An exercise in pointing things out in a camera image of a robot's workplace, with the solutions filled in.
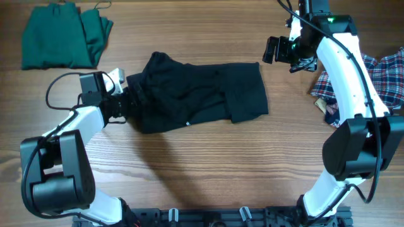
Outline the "black polo shirt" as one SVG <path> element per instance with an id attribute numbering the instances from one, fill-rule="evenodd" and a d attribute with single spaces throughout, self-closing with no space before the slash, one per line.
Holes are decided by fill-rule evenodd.
<path id="1" fill-rule="evenodd" d="M 132 116 L 144 134 L 216 120 L 239 123 L 268 114 L 259 63 L 183 64 L 154 52 L 127 77 Z"/>

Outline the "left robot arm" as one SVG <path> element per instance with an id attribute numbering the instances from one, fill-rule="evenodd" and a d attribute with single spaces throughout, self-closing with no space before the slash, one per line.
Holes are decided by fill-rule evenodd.
<path id="1" fill-rule="evenodd" d="M 20 144 L 21 197 L 43 219 L 74 216 L 75 226 L 140 226 L 122 198 L 95 186 L 86 144 L 111 118 L 126 118 L 133 103 L 122 88 L 124 72 L 78 73 L 82 92 L 53 130 Z"/>

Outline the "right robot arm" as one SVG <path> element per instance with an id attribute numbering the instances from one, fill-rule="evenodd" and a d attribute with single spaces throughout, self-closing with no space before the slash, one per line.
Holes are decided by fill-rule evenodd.
<path id="1" fill-rule="evenodd" d="M 288 37 L 270 37 L 266 63 L 283 62 L 290 72 L 314 71 L 321 63 L 331 82 L 340 125 L 323 144 L 324 170 L 299 197 L 296 225 L 310 226 L 336 214 L 337 207 L 361 183 L 371 180 L 364 203 L 376 193 L 379 176 L 389 166 L 403 138 L 403 117 L 390 114 L 376 92 L 360 53 L 359 36 L 349 15 L 334 15 L 327 1 L 288 1 Z"/>

